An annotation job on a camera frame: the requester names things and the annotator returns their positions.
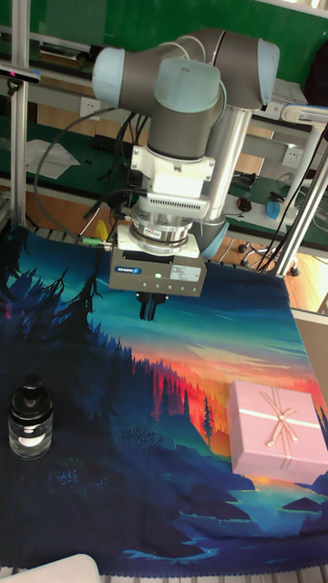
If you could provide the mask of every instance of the table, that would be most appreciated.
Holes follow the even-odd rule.
[[[58,133],[55,128],[40,126],[34,123],[28,123],[28,139],[43,139],[51,141]],[[9,118],[0,117],[0,136],[10,138],[10,120]],[[61,143],[69,152],[75,156],[81,166],[71,167],[58,180],[40,178],[39,192],[49,196],[55,196],[65,199],[73,199],[77,202],[92,203],[98,199],[104,192],[106,180],[97,181],[113,162],[113,155],[101,150],[92,149],[89,146],[90,137],[67,132],[62,138]],[[0,150],[0,183],[10,186],[10,152]],[[34,175],[27,172],[27,185],[32,185]],[[230,194],[236,198],[246,196],[251,201],[262,203],[263,205],[270,197],[271,190],[286,193],[288,187],[277,180],[258,178],[253,187],[247,190],[243,187],[231,184]],[[328,200],[323,199],[320,206],[328,211]],[[266,244],[270,242],[275,229],[264,229],[261,226],[254,226],[247,222],[247,214],[243,223],[228,217],[229,234],[232,237],[245,239],[247,236],[253,242]],[[328,237],[327,233],[317,229],[313,224],[308,229],[305,239],[299,249],[299,252],[316,254],[321,257],[328,257]]]

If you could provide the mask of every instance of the glass bottle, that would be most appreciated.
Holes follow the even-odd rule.
[[[24,459],[37,459],[51,445],[54,404],[36,374],[29,374],[9,402],[9,444]]]

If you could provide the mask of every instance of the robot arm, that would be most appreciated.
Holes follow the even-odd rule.
[[[131,160],[147,195],[131,227],[118,229],[111,287],[200,295],[200,251],[212,256],[220,245],[251,114],[269,103],[278,62],[275,45],[218,29],[141,53],[100,53],[96,98],[151,117],[148,144],[134,147]]]

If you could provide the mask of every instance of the tapestry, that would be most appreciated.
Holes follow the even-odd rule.
[[[108,288],[110,254],[13,227],[0,246],[0,564],[87,553],[100,573],[191,577],[328,563],[328,477],[312,486],[231,472],[234,380],[311,393],[327,410],[284,282],[208,264],[200,298],[153,322]],[[48,453],[9,449],[27,374],[51,391]]]

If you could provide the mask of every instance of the paper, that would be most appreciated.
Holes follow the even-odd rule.
[[[307,103],[298,83],[276,79],[272,94],[272,101],[278,100],[287,103]]]
[[[46,152],[49,142],[42,139],[33,139],[26,144],[26,170],[36,174],[40,159]],[[40,176],[57,180],[71,166],[80,166],[80,163],[61,144],[55,144],[50,150],[40,171]]]
[[[251,210],[249,212],[241,212],[238,208],[237,197],[228,194],[224,208],[224,214],[234,220],[244,222],[249,225],[256,225],[257,227],[264,227],[264,229],[276,230],[280,220],[269,219],[265,214],[265,205],[258,202],[251,203]],[[283,223],[279,232],[286,232],[286,225]]]

